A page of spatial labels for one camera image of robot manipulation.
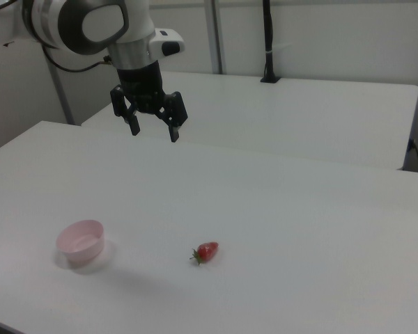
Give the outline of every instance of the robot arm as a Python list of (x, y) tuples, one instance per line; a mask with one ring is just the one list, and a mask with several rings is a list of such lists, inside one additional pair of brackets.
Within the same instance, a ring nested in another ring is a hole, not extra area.
[(133, 135), (137, 111), (156, 115), (171, 140), (178, 139), (187, 113), (180, 93), (162, 90), (158, 60), (184, 51), (184, 42), (175, 31), (154, 27), (148, 0), (0, 0), (0, 45), (16, 38), (82, 55), (108, 49), (121, 81), (111, 91), (115, 115)]

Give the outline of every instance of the red strawberry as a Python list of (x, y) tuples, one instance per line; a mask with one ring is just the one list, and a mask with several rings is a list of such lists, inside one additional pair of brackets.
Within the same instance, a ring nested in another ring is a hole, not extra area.
[(195, 258), (200, 263), (205, 263), (212, 259), (215, 253), (218, 251), (218, 242), (206, 242), (205, 244), (201, 244), (197, 250), (194, 250), (194, 256), (190, 259)]

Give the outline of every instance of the white wall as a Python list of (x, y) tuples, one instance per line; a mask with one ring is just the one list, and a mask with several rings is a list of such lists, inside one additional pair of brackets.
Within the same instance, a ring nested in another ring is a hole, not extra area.
[(41, 120), (65, 122), (40, 45), (0, 46), (0, 147)]
[[(262, 8), (222, 7), (221, 19), (226, 72), (263, 75)], [(274, 44), (290, 44), (277, 74), (418, 86), (418, 3), (273, 6), (272, 19)], [(418, 145), (418, 108), (412, 135)]]
[[(183, 53), (160, 61), (163, 71), (212, 73), (206, 15), (203, 6), (152, 9), (150, 16), (156, 27), (176, 30), (186, 43), (186, 50)], [(90, 65), (102, 60), (102, 57), (108, 54), (102, 52), (97, 56), (85, 57), (64, 51), (53, 51), (52, 53), (56, 61), (71, 68)], [(116, 70), (112, 66), (99, 66), (79, 74), (59, 71), (59, 76), (78, 125), (110, 104), (110, 90), (119, 84)]]

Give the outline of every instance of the black pole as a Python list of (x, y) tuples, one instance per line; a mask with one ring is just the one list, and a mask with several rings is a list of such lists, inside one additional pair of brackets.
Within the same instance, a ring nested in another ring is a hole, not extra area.
[(274, 63), (272, 61), (272, 18), (270, 0), (263, 0), (263, 24), (265, 25), (266, 65), (261, 82), (275, 84), (280, 77), (276, 77), (274, 74)]

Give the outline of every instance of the pink bowl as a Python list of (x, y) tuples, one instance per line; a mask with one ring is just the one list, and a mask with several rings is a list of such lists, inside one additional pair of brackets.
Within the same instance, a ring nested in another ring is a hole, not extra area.
[(104, 227), (98, 221), (78, 221), (62, 231), (56, 246), (72, 262), (91, 260), (104, 249)]

